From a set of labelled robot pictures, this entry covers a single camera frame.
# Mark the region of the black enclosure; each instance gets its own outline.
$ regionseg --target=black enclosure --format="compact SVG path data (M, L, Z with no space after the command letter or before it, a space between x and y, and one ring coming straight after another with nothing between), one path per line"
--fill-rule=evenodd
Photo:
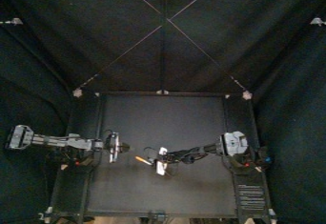
M280 222L326 223L324 7L326 0L0 0L0 223L37 223L50 201L60 212L148 212L149 202L135 210L133 198L129 210L115 210L117 199L107 202L108 193L123 195L123 190L112 192L119 179L136 183L132 192L131 181L123 182L125 196L177 191L177 178L163 178L164 186L143 181L161 178L133 162L139 149L201 145L224 131L243 131L254 148L268 147L266 176ZM79 90L83 96L76 98ZM252 94L250 102L243 92ZM121 110L113 101L124 97L137 107L121 101ZM97 171L65 172L56 178L58 166L46 161L45 149L4 150L8 131L18 124L44 135L76 132L88 137L101 137L112 126L136 147L112 168L103 157ZM199 174L201 165L213 171L216 163L223 177L203 172L203 182L185 181L181 199L171 198L179 203L191 196L193 202L177 206L179 214L244 214L236 202L232 211L231 179L219 160L209 157L191 166ZM180 166L179 174L193 178L188 167ZM56 179L65 181L53 189ZM223 196L212 187L220 181ZM246 181L232 179L235 195ZM189 194L199 189L203 196ZM197 206L211 193L207 206ZM71 194L81 202L66 201ZM157 211L173 207L165 194L159 195L165 210ZM151 206L159 208L153 201Z
M239 218L240 223L248 216L268 220L268 191L263 173L256 170L250 175L232 174L223 158L212 154L195 164L169 166L175 168L173 176L161 176L135 160L136 155L147 157L145 147L165 147L171 152L187 150L216 143L220 134L232 131L246 133L256 149L252 107L242 96L113 93L89 95L76 105L68 130L87 129L81 136L89 138L105 138L108 130L113 130L120 133L120 141L131 145L131 151L119 155L115 164L108 161L108 153L103 153L91 178L77 168L60 171L52 201L57 216L69 213L147 217L163 213L192 218ZM260 208L243 205L243 188L260 190Z

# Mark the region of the black backdrop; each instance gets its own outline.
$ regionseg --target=black backdrop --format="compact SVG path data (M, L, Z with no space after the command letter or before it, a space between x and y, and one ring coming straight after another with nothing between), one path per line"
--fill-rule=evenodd
M148 0L160 10L160 0ZM168 0L172 17L192 0ZM259 136L275 158L268 173L279 216L324 222L324 0L199 0L115 63L160 25L141 0L1 0L1 143L14 124L64 134L71 91L107 65L85 90L255 94ZM33 217L45 203L42 152L0 154L0 219Z

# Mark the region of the robotic arm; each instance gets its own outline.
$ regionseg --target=robotic arm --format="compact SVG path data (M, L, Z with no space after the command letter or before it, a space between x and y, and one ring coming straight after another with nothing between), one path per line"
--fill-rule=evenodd
M255 159L247 153L248 143L242 132L227 132L220 135L216 143L195 147L189 150L168 152L165 148L160 148L157 153L151 147L145 149L151 150L148 160L139 156L136 156L136 159L155 166L156 172L161 175L164 175L169 164L176 164L179 162L192 164L209 154L224 156L229 160L234 168L246 168L251 165L256 166L256 164L251 164Z
M116 162L117 154L128 150L128 145L119 141L119 134L116 132L111 132L105 142L103 142L100 139L81 138L79 134L73 133L64 137L40 135L28 126L14 126L5 148L8 150L21 151L32 145L50 147L62 151L69 160L88 158L95 153L107 150L109 152L109 163Z

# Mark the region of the black curtain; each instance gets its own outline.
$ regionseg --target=black curtain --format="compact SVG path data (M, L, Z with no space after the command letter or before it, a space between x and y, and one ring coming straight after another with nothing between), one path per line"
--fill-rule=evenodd
M48 206L46 151L4 150L12 126L64 135L71 97L49 57L21 26L0 27L0 223L37 223Z
M306 26L256 92L258 130L274 158L268 184L284 223L326 222L326 28Z

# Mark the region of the small object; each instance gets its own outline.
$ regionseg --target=small object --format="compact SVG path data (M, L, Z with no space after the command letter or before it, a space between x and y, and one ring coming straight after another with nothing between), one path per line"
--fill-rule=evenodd
M62 165L61 165L61 171L62 171L66 167L68 167L68 165L66 165L66 164L62 164Z
M135 158L136 158L136 160L139 160L140 162L144 162L145 164L151 165L151 163L149 163L145 159L143 159L141 157L135 156Z
M268 156L264 158L264 162L271 163L271 158Z
M168 152L168 150L161 147L157 154L165 155L167 152ZM160 174L160 175L165 174L167 165L168 165L167 163L163 163L160 161L156 162L156 172L157 172L157 174Z
M16 25L22 25L22 22L18 18L13 18L12 21L0 22L0 25L4 25L4 24L8 24L8 25L13 24L16 26Z
M311 21L311 25L318 25L320 27L322 24L326 25L326 22L323 22L319 17L315 17Z
M73 93L73 96L77 97L77 98L80 96L83 96L83 91L80 89L76 89L72 93Z
M246 100L250 100L250 99L252 99L252 94L251 94L248 91L244 91L244 92L242 93L242 97L243 97Z
M260 167L255 167L255 169L258 170L259 173L262 173Z
M159 94L159 95L168 95L168 91L161 91L161 90L159 90L159 91L156 91L156 94Z
M12 20L12 24L14 24L14 25L22 25L22 22L21 22L21 20L18 18L14 18Z

